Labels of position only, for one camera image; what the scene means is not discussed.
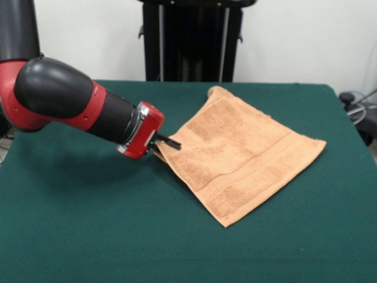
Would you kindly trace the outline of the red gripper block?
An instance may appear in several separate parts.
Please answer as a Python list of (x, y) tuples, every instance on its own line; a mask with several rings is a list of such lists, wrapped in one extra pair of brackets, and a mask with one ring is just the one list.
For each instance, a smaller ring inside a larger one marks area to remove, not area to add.
[[(141, 101), (137, 106), (137, 110), (138, 118), (136, 128), (131, 138), (121, 145), (121, 154), (133, 159), (139, 159), (146, 153), (158, 152), (157, 145), (151, 143), (151, 141), (154, 134), (161, 129), (165, 121), (164, 114), (148, 102)], [(156, 137), (157, 141), (164, 142), (171, 148), (176, 150), (181, 149), (181, 143), (167, 136), (157, 133)]]

